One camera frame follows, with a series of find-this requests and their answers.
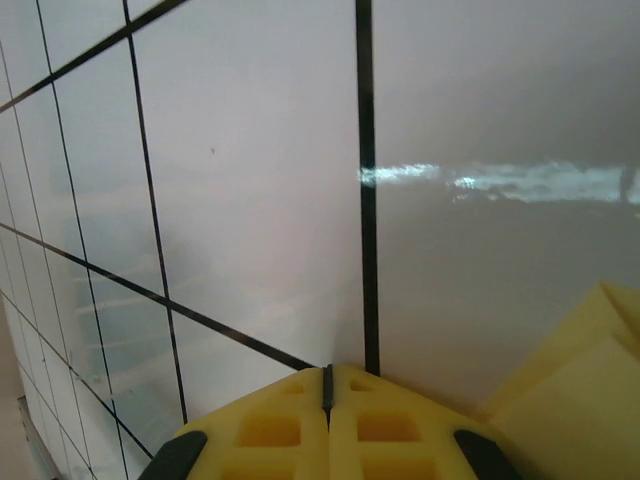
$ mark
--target glossy wall surface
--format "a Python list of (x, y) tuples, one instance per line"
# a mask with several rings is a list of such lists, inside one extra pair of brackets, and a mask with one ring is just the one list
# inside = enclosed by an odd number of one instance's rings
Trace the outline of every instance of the glossy wall surface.
[(0, 9), (0, 288), (69, 478), (365, 349), (469, 409), (595, 282), (640, 288), (636, 1), (373, 2), (364, 169), (353, 2)]

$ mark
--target white wall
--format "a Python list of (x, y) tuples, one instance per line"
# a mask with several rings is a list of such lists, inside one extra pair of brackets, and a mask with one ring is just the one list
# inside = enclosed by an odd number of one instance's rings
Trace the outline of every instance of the white wall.
[[(39, 6), (0, 7), (0, 105), (126, 24), (118, 0)], [(640, 4), (373, 16), (375, 172), (340, 0), (189, 0), (133, 35), (140, 105), (124, 39), (0, 113), (0, 288), (72, 478), (136, 478), (135, 440), (154, 453), (182, 401), (194, 419), (363, 364), (359, 179), (378, 182), (382, 374), (420, 391), (471, 408), (595, 282), (640, 287)]]

